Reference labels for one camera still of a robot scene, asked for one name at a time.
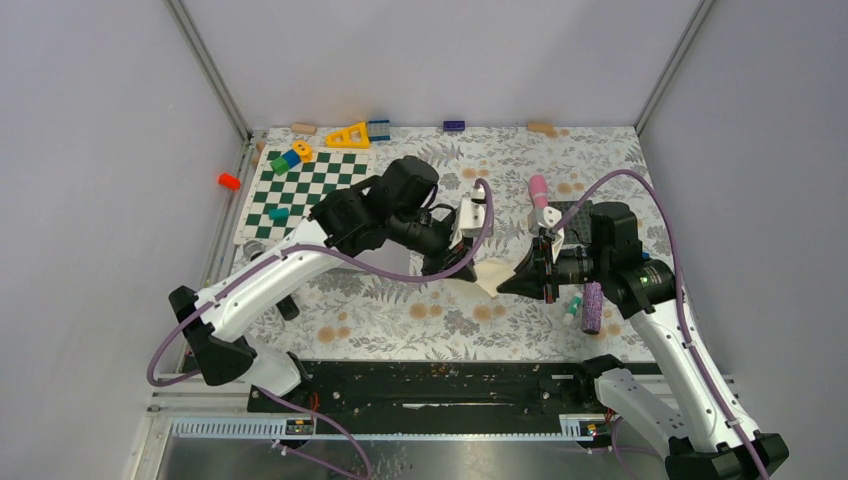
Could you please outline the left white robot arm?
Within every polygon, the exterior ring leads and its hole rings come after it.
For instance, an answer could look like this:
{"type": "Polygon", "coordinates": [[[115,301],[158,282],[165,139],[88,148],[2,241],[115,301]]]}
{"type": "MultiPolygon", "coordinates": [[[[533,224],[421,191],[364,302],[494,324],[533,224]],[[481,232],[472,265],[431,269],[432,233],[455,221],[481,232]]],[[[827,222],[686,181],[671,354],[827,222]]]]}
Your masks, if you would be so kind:
{"type": "Polygon", "coordinates": [[[285,410],[299,410],[311,388],[303,369],[292,355],[247,333],[263,313],[344,264],[407,283],[474,282],[473,258],[494,221],[491,189],[476,180],[472,193],[435,221],[427,202],[438,182],[423,160],[396,159],[383,174],[326,194],[288,236],[238,273],[199,291],[172,291],[171,306],[183,317],[175,331],[188,342],[197,375],[212,387],[244,381],[285,410]]]}

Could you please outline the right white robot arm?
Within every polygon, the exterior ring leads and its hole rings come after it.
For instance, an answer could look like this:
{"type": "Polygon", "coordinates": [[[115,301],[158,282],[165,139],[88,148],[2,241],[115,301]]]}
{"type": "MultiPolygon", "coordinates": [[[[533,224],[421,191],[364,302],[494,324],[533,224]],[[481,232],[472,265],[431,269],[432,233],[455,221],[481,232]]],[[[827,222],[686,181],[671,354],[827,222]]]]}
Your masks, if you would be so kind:
{"type": "Polygon", "coordinates": [[[613,410],[663,458],[671,479],[765,479],[788,458],[785,441],[764,433],[723,380],[683,302],[679,280],[643,253],[637,218],[620,202],[593,207],[591,243],[567,248],[555,231],[562,213],[537,200],[533,237],[503,294],[554,302],[563,285],[599,283],[653,355],[677,406],[641,386],[615,356],[584,361],[573,386],[583,410],[613,410]]]}

